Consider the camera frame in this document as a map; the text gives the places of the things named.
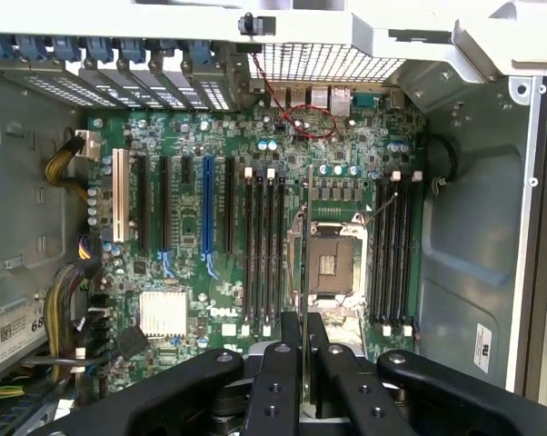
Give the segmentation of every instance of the capacitor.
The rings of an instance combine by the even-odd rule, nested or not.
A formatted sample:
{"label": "capacitor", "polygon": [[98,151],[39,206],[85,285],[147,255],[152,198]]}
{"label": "capacitor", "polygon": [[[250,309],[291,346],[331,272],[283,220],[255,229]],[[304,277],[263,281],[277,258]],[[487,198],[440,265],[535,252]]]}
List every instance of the capacitor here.
{"label": "capacitor", "polygon": [[387,148],[392,152],[392,153],[397,153],[399,150],[401,150],[401,145],[398,144],[398,143],[390,143],[387,145]]}
{"label": "capacitor", "polygon": [[207,338],[206,336],[197,340],[197,346],[199,348],[207,348],[207,345],[209,345],[209,338]]}

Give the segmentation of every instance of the screw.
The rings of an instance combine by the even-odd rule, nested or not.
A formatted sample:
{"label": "screw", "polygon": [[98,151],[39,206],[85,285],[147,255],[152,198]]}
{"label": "screw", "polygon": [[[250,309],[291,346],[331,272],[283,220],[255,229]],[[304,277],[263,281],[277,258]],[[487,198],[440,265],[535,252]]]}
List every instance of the screw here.
{"label": "screw", "polygon": [[282,343],[281,345],[278,345],[277,347],[275,347],[275,350],[277,352],[289,352],[291,348],[288,347],[285,343]]}
{"label": "screw", "polygon": [[217,361],[218,362],[230,362],[233,359],[234,359],[234,357],[231,354],[227,354],[226,352],[224,352],[222,355],[220,355],[217,358]]}
{"label": "screw", "polygon": [[389,361],[396,363],[397,365],[406,362],[405,358],[401,354],[391,354],[389,356]]}
{"label": "screw", "polygon": [[340,354],[341,352],[343,352],[343,347],[341,347],[340,345],[331,345],[328,347],[328,351],[331,352],[332,354]]}

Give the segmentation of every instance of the cable bundle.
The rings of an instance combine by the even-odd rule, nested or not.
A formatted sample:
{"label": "cable bundle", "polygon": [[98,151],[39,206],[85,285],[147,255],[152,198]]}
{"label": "cable bundle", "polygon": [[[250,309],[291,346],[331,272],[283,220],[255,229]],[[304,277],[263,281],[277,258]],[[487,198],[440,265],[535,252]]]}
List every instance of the cable bundle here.
{"label": "cable bundle", "polygon": [[[72,295],[85,277],[84,268],[74,263],[62,266],[45,296],[45,332],[52,357],[71,357],[75,352],[74,326],[70,315]],[[70,368],[55,366],[52,380],[67,377]]]}
{"label": "cable bundle", "polygon": [[64,177],[65,168],[70,164],[75,154],[82,150],[85,145],[85,140],[81,136],[73,136],[67,143],[64,144],[47,162],[45,166],[45,179],[52,186],[58,186],[65,189],[70,189],[76,192],[85,202],[88,199],[88,192],[75,179]]}

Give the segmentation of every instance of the green circuit board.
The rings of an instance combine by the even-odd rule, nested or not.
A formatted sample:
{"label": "green circuit board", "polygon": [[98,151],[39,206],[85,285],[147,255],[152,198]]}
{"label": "green circuit board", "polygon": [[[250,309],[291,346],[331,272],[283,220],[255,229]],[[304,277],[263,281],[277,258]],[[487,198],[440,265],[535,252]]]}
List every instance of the green circuit board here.
{"label": "green circuit board", "polygon": [[[410,180],[413,172],[424,166],[423,150],[414,141],[423,129],[424,119],[414,107],[353,107],[350,117],[336,117],[338,130],[332,139],[313,140],[296,134],[278,110],[261,107],[243,114],[93,111],[90,115],[88,129],[102,138],[100,160],[92,161],[90,167],[90,186],[98,188],[94,207],[97,223],[91,232],[99,235],[103,245],[103,280],[93,292],[106,294],[112,302],[113,334],[130,325],[142,326],[144,319],[156,315],[162,320],[172,316],[179,324],[168,327],[176,329],[177,334],[147,333],[151,347],[111,370],[110,391],[121,390],[208,348],[245,353],[257,342],[279,339],[280,323],[275,311],[296,310],[300,299],[303,235],[296,223],[300,222],[308,196],[312,196],[313,222],[352,223],[357,215],[372,214],[378,181],[388,180],[396,171]],[[317,112],[294,114],[294,119],[298,118],[313,134],[325,132],[332,125],[326,115]],[[122,243],[113,243],[112,233],[114,149],[125,149],[130,155],[130,223]],[[205,165],[209,164],[206,156],[214,157],[210,182],[214,189],[208,199],[212,202],[211,268],[203,256],[207,207],[204,177]],[[313,166],[312,180],[308,179],[309,165]],[[248,168],[264,187],[256,191],[259,188],[255,186],[262,182],[254,184],[251,212],[246,190]],[[271,208],[268,170],[273,171],[271,180],[275,184],[275,207]],[[407,247],[407,316],[415,313],[419,272],[423,184],[415,185],[417,195],[413,197]],[[270,230],[271,218],[275,224]],[[145,229],[139,220],[146,221]],[[256,297],[257,313],[249,321],[244,300],[248,220],[252,220],[253,232],[261,232],[254,236],[253,245],[261,245],[256,241],[267,245],[266,234],[272,232],[272,253],[277,247],[281,254],[279,259],[270,260],[269,249],[259,249],[263,259],[253,269],[253,280],[264,282],[272,277],[268,292],[274,295],[270,296],[273,315],[264,312],[263,296]],[[366,306],[365,297],[373,281],[376,234],[373,223],[366,230],[367,241],[357,241],[352,259],[355,278],[361,271],[367,272],[364,288],[355,285],[356,289],[351,289],[357,290],[362,299],[353,307],[328,312],[325,303],[315,310],[323,313],[331,341],[352,343],[375,360],[392,348],[412,350],[413,337],[403,336],[396,327],[393,334],[383,335],[380,321],[373,321]],[[261,273],[257,279],[256,270]],[[266,284],[258,286],[261,293],[265,292]],[[164,295],[160,306],[159,302],[149,302],[158,295]],[[170,316],[165,314],[163,318],[150,313],[152,310],[168,311]]]}

